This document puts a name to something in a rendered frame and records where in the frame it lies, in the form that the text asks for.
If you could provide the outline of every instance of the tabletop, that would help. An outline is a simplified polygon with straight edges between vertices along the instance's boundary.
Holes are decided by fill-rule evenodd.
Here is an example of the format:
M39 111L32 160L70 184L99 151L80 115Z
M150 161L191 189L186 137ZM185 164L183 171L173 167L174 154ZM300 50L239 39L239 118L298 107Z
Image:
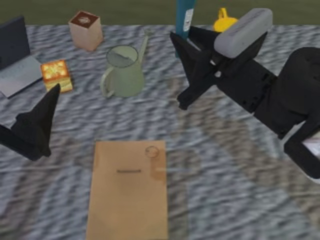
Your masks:
M108 48L140 47L145 87L106 99L100 79ZM318 240L320 186L283 153L263 124L216 88L188 111L177 95L187 81L169 38L171 25L103 26L94 52L73 46L67 25L29 25L41 62L65 59L73 91L60 95L52 155L36 162L0 147L0 239L84 240L95 141L165 140L171 240ZM320 47L320 26L274 26L257 61L278 74L289 54ZM40 81L10 100L0 96L0 123L10 127L46 93Z

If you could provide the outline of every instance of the green mug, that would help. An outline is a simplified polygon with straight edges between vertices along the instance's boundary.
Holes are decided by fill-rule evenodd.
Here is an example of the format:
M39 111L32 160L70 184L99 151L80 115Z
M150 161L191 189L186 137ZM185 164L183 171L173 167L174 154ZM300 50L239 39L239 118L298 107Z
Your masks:
M107 70L100 82L103 96L131 97L142 91L145 85L142 59L148 38L146 34L139 52L129 45L118 45L108 51Z

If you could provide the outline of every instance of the teal bottle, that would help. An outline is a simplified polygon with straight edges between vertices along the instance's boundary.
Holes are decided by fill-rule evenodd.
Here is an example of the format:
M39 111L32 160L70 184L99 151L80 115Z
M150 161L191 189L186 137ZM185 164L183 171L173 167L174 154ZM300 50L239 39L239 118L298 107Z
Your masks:
M185 40L189 35L196 1L176 0L175 33Z

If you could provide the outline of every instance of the yellow teapot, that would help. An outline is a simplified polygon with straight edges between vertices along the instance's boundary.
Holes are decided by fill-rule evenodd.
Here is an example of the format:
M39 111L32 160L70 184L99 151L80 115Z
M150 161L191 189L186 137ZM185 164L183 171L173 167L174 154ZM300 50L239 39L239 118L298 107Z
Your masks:
M225 7L219 9L218 19L213 24L213 31L222 33L228 28L230 28L233 24L235 24L238 20L234 17L229 17L227 14L227 10Z

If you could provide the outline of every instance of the laptop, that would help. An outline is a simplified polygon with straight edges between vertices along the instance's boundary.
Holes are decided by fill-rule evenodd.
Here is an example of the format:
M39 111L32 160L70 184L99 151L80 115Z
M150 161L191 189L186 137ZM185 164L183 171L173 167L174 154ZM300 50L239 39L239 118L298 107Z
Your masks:
M42 78L41 63L30 52L25 19L0 24L0 92L7 98Z

